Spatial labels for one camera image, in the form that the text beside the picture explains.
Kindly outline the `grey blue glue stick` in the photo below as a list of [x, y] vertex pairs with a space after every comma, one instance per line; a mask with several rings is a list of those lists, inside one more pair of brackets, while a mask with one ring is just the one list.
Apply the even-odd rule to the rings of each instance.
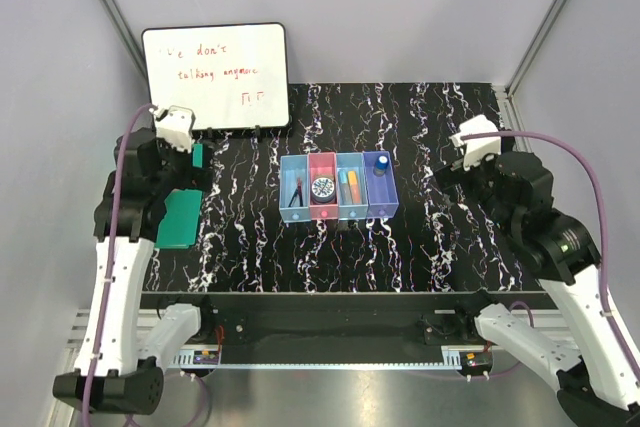
[[384, 154], [378, 155], [374, 163], [374, 168], [373, 168], [374, 175], [377, 177], [385, 176], [389, 169], [389, 166], [390, 166], [389, 157]]

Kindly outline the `purple bin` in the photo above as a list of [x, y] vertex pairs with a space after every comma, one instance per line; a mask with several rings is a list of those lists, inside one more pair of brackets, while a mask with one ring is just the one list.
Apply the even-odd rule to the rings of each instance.
[[[374, 175], [374, 163], [378, 155], [387, 155], [390, 166], [385, 176]], [[391, 155], [387, 151], [367, 151], [364, 156], [364, 175], [368, 196], [368, 219], [390, 219], [393, 218], [399, 206], [399, 197], [393, 173]]]

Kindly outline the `orange highlighter pen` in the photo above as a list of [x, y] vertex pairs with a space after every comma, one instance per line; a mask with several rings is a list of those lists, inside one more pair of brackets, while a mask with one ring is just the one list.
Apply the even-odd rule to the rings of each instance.
[[348, 181], [349, 181], [349, 187], [350, 187], [352, 203], [353, 204], [360, 204], [361, 203], [361, 191], [360, 191], [357, 172], [355, 170], [349, 170], [347, 172], [347, 175], [348, 175]]

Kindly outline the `light blue bin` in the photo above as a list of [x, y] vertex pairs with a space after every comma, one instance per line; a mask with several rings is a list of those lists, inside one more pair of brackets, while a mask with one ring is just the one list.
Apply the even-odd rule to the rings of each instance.
[[[296, 180], [303, 180], [304, 206], [289, 208], [288, 204], [297, 186]], [[309, 188], [309, 161], [307, 155], [285, 155], [280, 159], [279, 212], [285, 224], [311, 220]]]

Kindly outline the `teal blue bin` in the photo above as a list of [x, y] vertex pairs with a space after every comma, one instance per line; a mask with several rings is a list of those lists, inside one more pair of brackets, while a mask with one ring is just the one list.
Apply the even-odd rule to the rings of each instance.
[[368, 196], [362, 153], [337, 153], [336, 174], [340, 220], [362, 220], [367, 216]]

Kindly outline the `thin blue pen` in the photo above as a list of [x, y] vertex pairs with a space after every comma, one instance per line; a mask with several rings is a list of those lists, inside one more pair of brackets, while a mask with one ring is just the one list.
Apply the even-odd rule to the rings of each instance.
[[293, 193], [293, 195], [292, 195], [292, 197], [290, 199], [290, 202], [288, 204], [289, 208], [294, 207], [294, 206], [298, 206], [299, 207], [299, 201], [298, 201], [298, 198], [296, 197], [296, 188], [294, 189], [294, 193]]

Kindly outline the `red pencil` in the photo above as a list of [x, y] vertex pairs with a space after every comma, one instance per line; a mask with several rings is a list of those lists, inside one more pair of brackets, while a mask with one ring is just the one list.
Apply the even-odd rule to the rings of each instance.
[[296, 180], [297, 186], [296, 186], [296, 197], [298, 198], [299, 201], [299, 207], [303, 207], [304, 206], [304, 195], [303, 195], [303, 180], [302, 178], [298, 177]]

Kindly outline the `blue white marker pen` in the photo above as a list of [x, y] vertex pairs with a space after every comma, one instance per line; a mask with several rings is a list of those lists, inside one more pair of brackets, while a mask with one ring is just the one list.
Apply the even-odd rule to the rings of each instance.
[[348, 181], [347, 172], [345, 170], [340, 170], [338, 172], [338, 177], [339, 177], [339, 185], [340, 185], [342, 203], [344, 205], [349, 205], [352, 202], [352, 198], [351, 198], [351, 193], [350, 193], [350, 187], [349, 187], [349, 181]]

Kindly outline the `pink bin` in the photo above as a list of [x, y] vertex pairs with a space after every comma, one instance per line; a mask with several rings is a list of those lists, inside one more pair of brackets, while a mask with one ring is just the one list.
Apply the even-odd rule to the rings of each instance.
[[[309, 160], [309, 188], [310, 188], [310, 212], [313, 220], [330, 220], [338, 217], [338, 186], [336, 173], [336, 153], [319, 152], [310, 153]], [[311, 182], [319, 175], [331, 176], [336, 185], [336, 198], [334, 203], [315, 204], [311, 199]]]

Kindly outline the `blue white tape roll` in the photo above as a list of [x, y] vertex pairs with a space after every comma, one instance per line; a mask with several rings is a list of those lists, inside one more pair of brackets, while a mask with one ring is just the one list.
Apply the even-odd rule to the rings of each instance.
[[311, 182], [311, 199], [315, 204], [334, 203], [336, 185], [331, 176], [319, 175]]

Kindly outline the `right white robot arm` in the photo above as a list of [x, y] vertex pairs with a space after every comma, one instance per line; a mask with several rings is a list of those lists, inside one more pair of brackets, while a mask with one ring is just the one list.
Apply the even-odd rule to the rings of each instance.
[[554, 391], [577, 426], [636, 426], [639, 381], [615, 336], [599, 287], [601, 255], [586, 227], [553, 206], [552, 173], [532, 153], [488, 154], [436, 171], [446, 193], [461, 187], [489, 216], [518, 262], [554, 302], [576, 346], [567, 348], [479, 291], [454, 318], [466, 343], [496, 344]]

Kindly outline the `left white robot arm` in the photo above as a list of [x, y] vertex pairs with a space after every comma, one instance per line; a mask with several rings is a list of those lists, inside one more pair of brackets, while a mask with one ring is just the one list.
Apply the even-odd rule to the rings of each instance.
[[177, 301], [144, 340], [137, 337], [144, 277], [158, 249], [195, 242], [203, 191], [212, 175], [204, 148], [175, 148], [141, 128], [118, 138], [116, 169], [94, 211], [96, 282], [80, 353], [55, 377], [53, 396], [87, 413], [150, 415], [164, 374], [182, 346], [215, 333], [209, 301]]

